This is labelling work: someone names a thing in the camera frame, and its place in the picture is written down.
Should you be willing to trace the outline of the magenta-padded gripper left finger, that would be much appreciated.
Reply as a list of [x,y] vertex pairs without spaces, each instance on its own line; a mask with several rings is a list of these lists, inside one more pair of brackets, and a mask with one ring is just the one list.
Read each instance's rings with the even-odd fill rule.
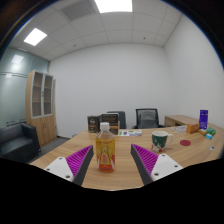
[[81,186],[93,155],[93,146],[90,145],[68,157],[57,157],[45,171]]

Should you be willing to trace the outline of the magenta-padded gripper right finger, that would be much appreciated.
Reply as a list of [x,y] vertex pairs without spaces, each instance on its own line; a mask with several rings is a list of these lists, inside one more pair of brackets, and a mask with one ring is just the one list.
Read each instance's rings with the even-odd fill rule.
[[148,185],[182,169],[182,166],[167,154],[157,155],[136,144],[131,145],[131,155],[144,185]]

